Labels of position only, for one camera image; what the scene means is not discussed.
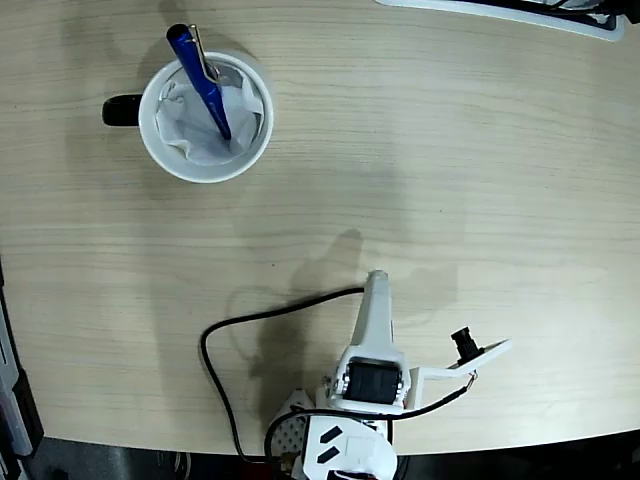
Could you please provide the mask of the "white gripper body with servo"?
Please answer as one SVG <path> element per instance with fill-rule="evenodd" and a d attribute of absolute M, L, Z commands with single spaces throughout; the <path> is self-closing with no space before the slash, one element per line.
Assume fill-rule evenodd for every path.
<path fill-rule="evenodd" d="M 396 415 L 411 387 L 409 364 L 394 345 L 348 345 L 322 388 L 329 409 Z"/>

